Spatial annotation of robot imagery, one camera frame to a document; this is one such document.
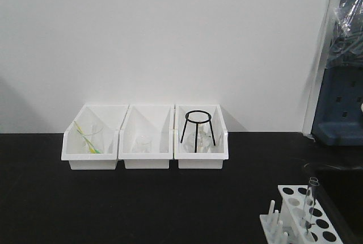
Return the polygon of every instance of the plastic bag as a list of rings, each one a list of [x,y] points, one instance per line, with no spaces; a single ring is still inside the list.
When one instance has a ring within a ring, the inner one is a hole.
[[[340,0],[327,68],[363,66],[363,0]]]

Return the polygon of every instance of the white wall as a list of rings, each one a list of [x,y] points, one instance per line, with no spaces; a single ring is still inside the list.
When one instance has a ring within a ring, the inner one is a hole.
[[[0,132],[84,102],[220,103],[229,131],[301,131],[327,0],[0,0]]]

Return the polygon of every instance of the test tube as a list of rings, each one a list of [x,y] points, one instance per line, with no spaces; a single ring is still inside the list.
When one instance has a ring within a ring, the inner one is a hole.
[[[307,186],[304,206],[303,206],[303,217],[301,218],[300,221],[300,225],[306,230],[309,230],[311,228],[311,219],[313,217],[316,195],[319,186],[320,184],[317,178],[311,177],[309,179],[309,185]]]

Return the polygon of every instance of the glass tube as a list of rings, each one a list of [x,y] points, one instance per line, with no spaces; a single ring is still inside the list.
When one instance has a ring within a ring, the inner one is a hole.
[[[301,218],[300,225],[309,230],[311,228],[311,219],[313,217],[313,211],[315,208],[316,195],[318,187],[320,186],[317,178],[309,180],[307,186],[305,201],[303,206],[303,217]]]

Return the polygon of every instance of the hole in test tube rack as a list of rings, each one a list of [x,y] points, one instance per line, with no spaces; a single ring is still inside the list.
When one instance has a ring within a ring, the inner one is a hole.
[[[323,232],[323,237],[325,238],[326,241],[329,241],[329,242],[336,241],[336,236],[333,233],[328,232],[328,231]]]
[[[299,191],[299,193],[302,195],[306,195],[306,188],[299,187],[299,189],[297,191]]]
[[[284,187],[284,188],[282,189],[282,191],[283,191],[284,193],[288,194],[288,195],[292,195],[292,194],[294,194],[294,191],[293,191],[291,188],[289,188],[289,187]]]
[[[323,228],[323,229],[327,229],[329,227],[329,224],[325,221],[325,220],[322,220],[322,219],[317,219],[316,220],[316,224],[320,227],[320,228]]]

